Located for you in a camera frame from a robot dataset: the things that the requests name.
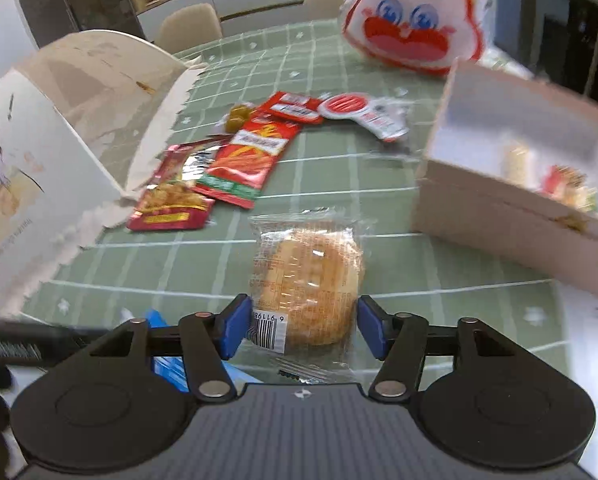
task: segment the red cartoon mouth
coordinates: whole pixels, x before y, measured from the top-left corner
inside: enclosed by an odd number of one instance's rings
[[[417,61],[439,61],[450,50],[448,39],[438,30],[410,29],[404,31],[379,16],[364,21],[364,33],[376,48],[393,56]]]

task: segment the blue plastic packet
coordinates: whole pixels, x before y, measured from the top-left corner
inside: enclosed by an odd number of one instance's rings
[[[150,309],[145,314],[145,319],[151,327],[157,328],[161,326],[168,326],[166,320],[161,317],[161,314],[154,309]],[[228,375],[234,383],[234,387],[240,393],[246,383],[260,383],[258,379],[242,372],[238,368],[223,362],[223,367],[226,369]],[[152,359],[152,371],[161,377],[169,380],[180,391],[188,391],[188,381],[186,380],[186,370],[183,366],[183,359],[181,357],[154,357]]]

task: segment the open pink box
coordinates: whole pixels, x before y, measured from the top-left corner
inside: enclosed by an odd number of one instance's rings
[[[415,230],[515,260],[598,296],[598,214],[506,182],[511,135],[538,175],[569,165],[598,189],[598,105],[563,88],[455,63],[418,169]]]

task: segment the blue cartoon eye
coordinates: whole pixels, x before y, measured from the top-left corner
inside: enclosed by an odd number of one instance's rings
[[[377,16],[381,16],[394,25],[399,25],[403,19],[403,7],[398,0],[381,0],[377,7]]]
[[[410,15],[410,27],[427,30],[439,26],[439,14],[436,9],[429,4],[418,6]]]

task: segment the green tablecloth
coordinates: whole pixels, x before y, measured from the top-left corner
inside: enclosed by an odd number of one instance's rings
[[[210,68],[189,91],[173,127],[174,143],[200,139],[235,102],[259,103],[277,89],[320,96],[363,91],[415,100],[414,144],[431,128],[444,81],[375,64],[353,50],[335,22],[314,22],[226,38],[183,52],[202,54]],[[130,311],[153,307],[171,323],[199,310],[217,311],[248,291],[256,245],[250,215],[340,206],[374,219],[366,238],[362,293],[389,312],[409,311],[434,324],[479,317],[566,371],[559,309],[546,276],[480,251],[410,232],[416,200],[415,164],[364,156],[379,147],[369,132],[345,121],[305,128],[284,153],[252,211],[217,203],[200,231],[106,231],[30,298],[24,313],[61,324],[114,326]],[[364,383],[380,363],[357,334],[349,357]],[[273,379],[276,364],[244,342],[235,358],[245,370]],[[423,384],[450,370],[426,362]]]

